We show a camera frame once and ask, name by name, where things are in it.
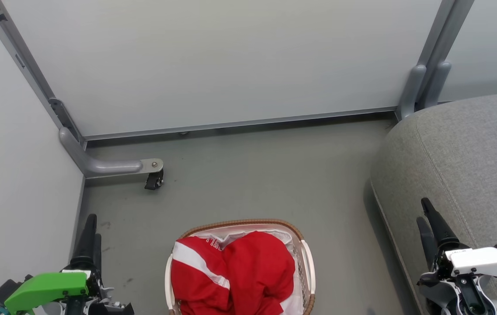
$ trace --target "white wall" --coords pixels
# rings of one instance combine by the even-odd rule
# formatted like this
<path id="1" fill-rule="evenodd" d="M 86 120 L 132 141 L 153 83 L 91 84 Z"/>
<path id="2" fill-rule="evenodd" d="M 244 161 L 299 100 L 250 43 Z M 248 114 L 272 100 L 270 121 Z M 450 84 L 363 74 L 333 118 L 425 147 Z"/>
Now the white wall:
<path id="1" fill-rule="evenodd" d="M 474 1 L 447 60 L 452 69 L 439 101 L 497 94 L 497 1 Z"/>
<path id="2" fill-rule="evenodd" d="M 82 174 L 0 42 L 0 285 L 68 261 Z"/>
<path id="3" fill-rule="evenodd" d="M 4 0 L 84 136 L 396 106 L 439 0 Z"/>

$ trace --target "caster wheel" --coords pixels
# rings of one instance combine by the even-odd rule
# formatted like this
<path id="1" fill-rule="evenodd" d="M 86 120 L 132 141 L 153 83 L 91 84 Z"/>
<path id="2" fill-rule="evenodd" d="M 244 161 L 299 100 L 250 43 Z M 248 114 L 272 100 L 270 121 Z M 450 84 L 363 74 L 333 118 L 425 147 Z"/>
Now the caster wheel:
<path id="1" fill-rule="evenodd" d="M 149 173 L 147 181 L 145 181 L 145 189 L 156 190 L 163 185 L 163 169 L 156 173 Z"/>

